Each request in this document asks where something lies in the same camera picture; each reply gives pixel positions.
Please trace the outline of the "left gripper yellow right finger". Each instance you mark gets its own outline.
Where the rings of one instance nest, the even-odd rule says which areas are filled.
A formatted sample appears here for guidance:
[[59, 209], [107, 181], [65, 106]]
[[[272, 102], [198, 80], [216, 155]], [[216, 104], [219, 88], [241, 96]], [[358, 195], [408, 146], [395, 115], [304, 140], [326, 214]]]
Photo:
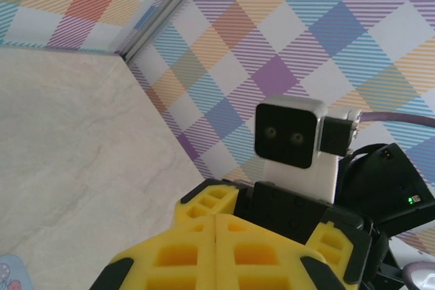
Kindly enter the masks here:
[[216, 216], [217, 290], [345, 290], [314, 249], [234, 215]]

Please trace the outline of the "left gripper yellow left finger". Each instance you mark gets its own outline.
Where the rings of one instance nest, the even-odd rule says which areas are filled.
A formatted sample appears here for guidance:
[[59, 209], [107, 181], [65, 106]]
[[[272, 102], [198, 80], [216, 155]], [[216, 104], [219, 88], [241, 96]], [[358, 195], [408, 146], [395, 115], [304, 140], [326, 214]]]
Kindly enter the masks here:
[[214, 290], [215, 217], [190, 219], [117, 254], [90, 290]]

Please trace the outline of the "blue cartoon character card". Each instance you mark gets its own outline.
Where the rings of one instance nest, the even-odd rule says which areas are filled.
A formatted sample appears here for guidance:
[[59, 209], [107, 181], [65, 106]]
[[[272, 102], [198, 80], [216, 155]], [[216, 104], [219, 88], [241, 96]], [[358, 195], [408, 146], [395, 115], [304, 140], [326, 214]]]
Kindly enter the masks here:
[[0, 255], [0, 290], [34, 290], [27, 268], [19, 256]]

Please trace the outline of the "aluminium frame corner post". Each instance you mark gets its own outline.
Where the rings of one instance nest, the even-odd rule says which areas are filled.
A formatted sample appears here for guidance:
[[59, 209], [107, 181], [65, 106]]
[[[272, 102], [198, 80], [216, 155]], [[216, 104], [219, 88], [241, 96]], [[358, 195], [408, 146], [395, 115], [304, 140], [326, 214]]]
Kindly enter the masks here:
[[126, 25], [128, 33], [116, 52], [124, 61], [129, 62], [183, 1], [144, 0]]

